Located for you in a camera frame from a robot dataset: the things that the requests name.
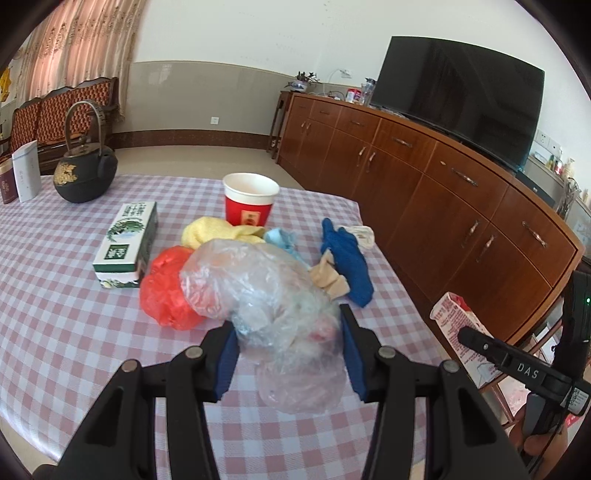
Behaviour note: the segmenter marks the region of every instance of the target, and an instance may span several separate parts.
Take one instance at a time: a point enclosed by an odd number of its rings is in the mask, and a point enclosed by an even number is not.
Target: green and white box
[[[92,264],[103,287],[139,287],[157,226],[156,202],[125,203],[120,208]]]

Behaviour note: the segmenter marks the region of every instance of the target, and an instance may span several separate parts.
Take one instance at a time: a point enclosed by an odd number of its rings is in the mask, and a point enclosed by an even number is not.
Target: curtain
[[[64,0],[31,34],[18,105],[63,86],[119,78],[123,114],[129,64],[145,0]]]

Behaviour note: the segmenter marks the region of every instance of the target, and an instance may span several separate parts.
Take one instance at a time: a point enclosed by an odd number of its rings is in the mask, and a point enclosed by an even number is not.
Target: checkered tablecloth
[[[140,310],[138,290],[99,285],[92,261],[100,242],[121,204],[138,200],[158,202],[152,258],[178,244],[196,218],[224,215],[221,181],[175,177],[119,176],[107,194],[82,205],[67,203],[44,177],[35,199],[0,206],[0,415],[55,460],[121,362],[167,361],[217,326],[162,328]],[[295,232],[298,251],[315,264],[325,216],[335,225],[361,223],[355,202],[282,189],[268,226]],[[375,295],[364,309],[353,306],[359,323],[412,360],[439,363],[437,341],[382,253],[374,248],[366,258]],[[157,410],[158,475],[165,479],[162,403]],[[358,479],[375,407],[361,404],[348,385],[338,408],[324,415],[280,413],[259,399],[254,366],[241,358],[230,390],[206,414],[223,478]],[[425,422],[419,405],[415,460],[424,456]]]

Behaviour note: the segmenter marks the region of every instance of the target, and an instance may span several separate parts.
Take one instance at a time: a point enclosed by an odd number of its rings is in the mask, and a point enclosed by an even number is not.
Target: white wall
[[[538,127],[591,189],[591,100],[556,43],[515,0],[148,0],[134,61],[197,60],[377,78],[392,35],[473,43],[545,71]]]

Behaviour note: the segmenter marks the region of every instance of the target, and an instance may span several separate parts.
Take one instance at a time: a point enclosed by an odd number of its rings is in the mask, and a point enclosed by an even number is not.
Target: teapot lid
[[[100,143],[87,143],[68,150],[64,158],[82,157],[100,149]]]

